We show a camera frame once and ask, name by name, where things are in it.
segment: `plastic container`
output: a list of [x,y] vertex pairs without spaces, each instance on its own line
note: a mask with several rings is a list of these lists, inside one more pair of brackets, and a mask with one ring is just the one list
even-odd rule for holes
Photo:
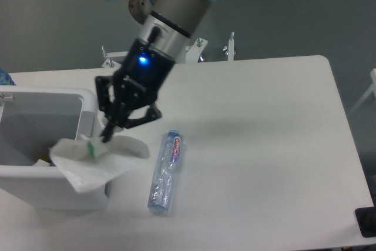
[[0,69],[0,85],[16,85],[11,76],[2,69]]
[[163,136],[147,204],[152,212],[164,213],[169,210],[182,144],[177,130],[170,130]]
[[0,188],[37,208],[105,208],[105,186],[78,194],[57,167],[32,166],[61,138],[99,135],[97,114],[86,89],[0,86]]

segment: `white table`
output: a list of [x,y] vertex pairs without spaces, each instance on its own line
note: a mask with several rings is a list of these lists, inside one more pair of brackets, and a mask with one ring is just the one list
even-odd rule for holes
[[[15,73],[81,87],[112,69]],[[104,211],[35,210],[0,191],[0,249],[303,250],[376,243],[354,210],[372,201],[328,61],[320,56],[177,65],[164,118],[123,132],[152,153],[112,185]],[[172,215],[146,205],[162,133],[184,133]]]

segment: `white bin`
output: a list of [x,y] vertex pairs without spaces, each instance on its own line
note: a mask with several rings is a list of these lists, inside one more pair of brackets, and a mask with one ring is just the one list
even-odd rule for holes
[[87,89],[0,86],[0,188],[37,208],[103,209],[107,186],[78,194],[57,167],[32,166],[60,138],[98,135]]

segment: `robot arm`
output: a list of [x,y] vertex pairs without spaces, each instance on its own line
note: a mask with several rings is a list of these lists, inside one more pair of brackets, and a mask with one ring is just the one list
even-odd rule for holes
[[[153,11],[120,69],[111,78],[96,78],[99,109],[108,119],[103,142],[111,139],[116,127],[129,129],[162,117],[155,104],[158,90],[215,0],[149,1]],[[109,96],[111,85],[113,102]],[[144,106],[149,108],[143,118],[129,119],[134,110]]]

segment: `plastic water bottle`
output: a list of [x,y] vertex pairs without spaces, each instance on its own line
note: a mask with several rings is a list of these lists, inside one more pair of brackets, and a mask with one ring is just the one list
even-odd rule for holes
[[0,69],[0,85],[16,85],[11,76],[2,69]]
[[182,144],[177,130],[170,130],[163,136],[147,204],[152,212],[163,213],[169,210]]

